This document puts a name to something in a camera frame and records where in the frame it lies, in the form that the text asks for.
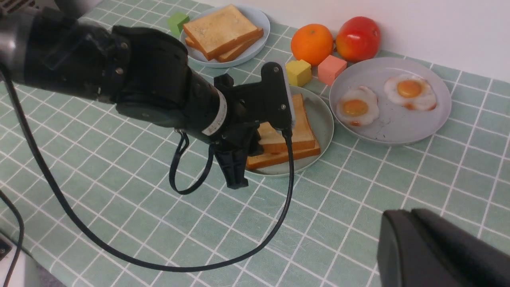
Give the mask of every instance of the orange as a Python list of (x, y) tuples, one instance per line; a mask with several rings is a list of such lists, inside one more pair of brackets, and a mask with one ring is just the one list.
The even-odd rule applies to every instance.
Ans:
[(297, 60), (318, 66), (333, 52), (333, 35), (321, 24), (308, 24), (297, 30), (290, 42), (290, 49)]

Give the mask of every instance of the pink cube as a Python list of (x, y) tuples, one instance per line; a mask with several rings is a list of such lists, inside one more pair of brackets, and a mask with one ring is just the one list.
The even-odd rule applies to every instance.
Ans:
[(346, 61), (333, 55), (329, 55), (318, 66), (319, 81), (332, 86), (335, 79), (345, 70), (345, 68), (347, 68)]

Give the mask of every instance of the stack of toast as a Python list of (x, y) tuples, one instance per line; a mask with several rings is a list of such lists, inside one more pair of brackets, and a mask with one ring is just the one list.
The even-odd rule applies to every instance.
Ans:
[(202, 52), (211, 61), (235, 60), (264, 35), (234, 5), (184, 24), (186, 45)]
[[(303, 95), (295, 94), (292, 96), (292, 102), (296, 114), (296, 126), (292, 131), (294, 160), (320, 155), (321, 148), (310, 127), (307, 111), (304, 108)], [(248, 157), (246, 168), (256, 170), (288, 162), (289, 154), (284, 137), (273, 129), (269, 123), (261, 124), (258, 131), (261, 136), (259, 144), (264, 148), (264, 154)]]

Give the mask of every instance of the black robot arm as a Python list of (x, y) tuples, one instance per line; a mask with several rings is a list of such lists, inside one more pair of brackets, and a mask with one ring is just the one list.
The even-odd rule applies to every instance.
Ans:
[[(209, 168), (214, 155), (229, 188), (248, 185), (247, 157), (263, 152), (261, 123), (292, 133), (294, 109), (278, 63), (263, 66), (259, 83), (235, 86), (222, 75), (211, 85), (188, 66), (186, 47), (159, 30), (110, 32), (52, 9), (10, 15), (0, 35), (16, 43), (0, 47), (14, 82), (113, 104), (124, 116), (177, 129), (185, 141), (189, 134), (210, 145)], [(183, 151), (179, 146), (174, 172)]]

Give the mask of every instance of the plate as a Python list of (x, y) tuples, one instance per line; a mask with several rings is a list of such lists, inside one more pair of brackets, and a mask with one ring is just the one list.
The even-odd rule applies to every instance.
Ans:
[[(202, 12), (200, 15), (194, 17), (191, 20), (196, 20), (196, 19), (202, 18), (202, 17), (207, 16), (207, 15), (209, 15), (213, 12), (216, 12), (220, 9), (223, 9), (224, 7), (225, 6), (211, 8), (209, 10)], [(181, 32), (180, 41), (188, 49), (188, 55), (192, 60), (194, 60), (195, 62), (199, 63), (202, 66), (206, 66), (206, 67), (210, 67), (210, 68), (229, 68), (229, 67), (240, 65), (240, 64), (252, 59), (262, 50), (262, 48), (264, 48), (264, 45), (267, 42), (267, 38), (269, 37), (269, 31), (271, 29), (271, 24), (269, 23), (269, 19), (267, 18), (266, 14), (264, 14), (262, 11), (260, 11), (258, 9), (251, 8), (248, 6), (236, 5), (236, 7), (255, 26), (261, 27), (262, 29), (264, 29), (264, 36), (262, 36), (262, 38), (260, 38), (257, 42), (255, 42), (255, 44), (251, 45), (251, 47), (249, 47), (246, 51), (244, 51), (241, 55), (239, 55), (239, 57), (237, 57), (237, 59), (230, 61), (230, 62), (220, 63), (216, 60), (208, 61), (203, 56), (202, 52), (195, 50), (195, 49), (189, 47), (188, 45), (186, 45), (185, 39), (186, 39), (187, 35), (183, 30)]]
[[(436, 94), (437, 107), (432, 111), (411, 111), (393, 104), (384, 93), (389, 77), (412, 74), (427, 80)], [(379, 99), (379, 118), (365, 127), (352, 127), (340, 122), (348, 131), (362, 140), (382, 145), (409, 145), (436, 133), (446, 122), (451, 111), (450, 91), (439, 76), (423, 65), (404, 59), (375, 58), (359, 62), (343, 71), (329, 92), (329, 105), (335, 118), (340, 98), (351, 87), (369, 87)]]
[[(303, 95), (308, 121), (321, 149), (320, 155), (295, 160), (294, 171), (297, 173), (314, 164), (327, 150), (333, 139), (335, 122), (329, 107), (318, 95), (297, 86), (290, 86), (290, 92), (291, 94), (301, 93)], [(284, 162), (258, 170), (246, 170), (246, 172), (261, 176), (283, 177), (289, 175), (289, 163)]]

